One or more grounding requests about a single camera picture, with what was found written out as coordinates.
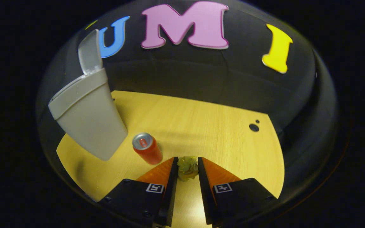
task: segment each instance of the wood grain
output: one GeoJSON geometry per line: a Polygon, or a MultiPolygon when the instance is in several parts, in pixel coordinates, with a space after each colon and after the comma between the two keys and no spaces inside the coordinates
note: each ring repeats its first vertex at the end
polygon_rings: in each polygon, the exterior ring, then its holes
{"type": "MultiPolygon", "coordinates": [[[[122,179],[136,180],[153,168],[133,150],[132,138],[148,132],[156,138],[163,160],[205,157],[241,179],[256,178],[275,197],[284,183],[284,160],[267,114],[184,98],[113,91],[128,136],[108,161],[80,147],[67,134],[57,154],[72,179],[96,201],[122,179]],[[258,132],[249,129],[255,123],[258,132]]],[[[172,227],[206,225],[199,179],[178,182],[172,227]]]]}

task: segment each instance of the letter m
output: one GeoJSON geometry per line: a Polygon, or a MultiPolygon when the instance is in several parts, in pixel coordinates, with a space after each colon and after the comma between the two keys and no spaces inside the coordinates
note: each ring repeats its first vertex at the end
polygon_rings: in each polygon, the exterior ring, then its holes
{"type": "Polygon", "coordinates": [[[159,48],[165,45],[160,27],[173,44],[180,44],[191,26],[193,35],[188,43],[201,48],[226,49],[228,41],[223,37],[223,13],[229,7],[220,3],[196,2],[183,15],[167,4],[158,5],[142,12],[146,15],[146,39],[142,47],[159,48]]]}

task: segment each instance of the red can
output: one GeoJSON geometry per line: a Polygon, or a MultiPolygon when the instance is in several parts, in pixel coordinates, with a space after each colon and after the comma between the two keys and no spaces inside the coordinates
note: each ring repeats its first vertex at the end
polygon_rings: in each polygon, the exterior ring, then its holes
{"type": "Polygon", "coordinates": [[[163,159],[156,139],[148,133],[137,134],[132,140],[132,145],[136,153],[151,165],[158,164],[163,159]]]}

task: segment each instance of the table surface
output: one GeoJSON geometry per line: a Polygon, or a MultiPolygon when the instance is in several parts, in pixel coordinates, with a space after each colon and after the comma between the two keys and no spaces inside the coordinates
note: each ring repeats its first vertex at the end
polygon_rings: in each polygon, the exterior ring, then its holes
{"type": "MultiPolygon", "coordinates": [[[[65,134],[57,154],[77,185],[100,201],[122,179],[136,180],[155,167],[133,150],[132,138],[148,132],[163,160],[205,157],[241,179],[257,179],[276,198],[284,183],[284,159],[267,114],[185,98],[113,91],[128,136],[108,161],[102,161],[65,134]],[[259,131],[249,128],[256,124],[259,131]]],[[[172,227],[207,227],[198,176],[177,182],[172,227]]]]}

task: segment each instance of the blue letter u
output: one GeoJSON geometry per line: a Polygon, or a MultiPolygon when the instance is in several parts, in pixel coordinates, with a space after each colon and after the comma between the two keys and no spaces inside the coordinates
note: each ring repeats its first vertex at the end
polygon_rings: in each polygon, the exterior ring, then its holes
{"type": "Polygon", "coordinates": [[[116,22],[113,22],[111,26],[113,27],[113,44],[109,47],[106,47],[104,44],[104,32],[108,29],[107,27],[101,29],[99,31],[98,39],[99,39],[99,50],[101,52],[102,58],[107,58],[109,56],[113,56],[116,52],[122,48],[123,43],[125,42],[125,22],[130,18],[130,16],[123,17],[116,22]]]}

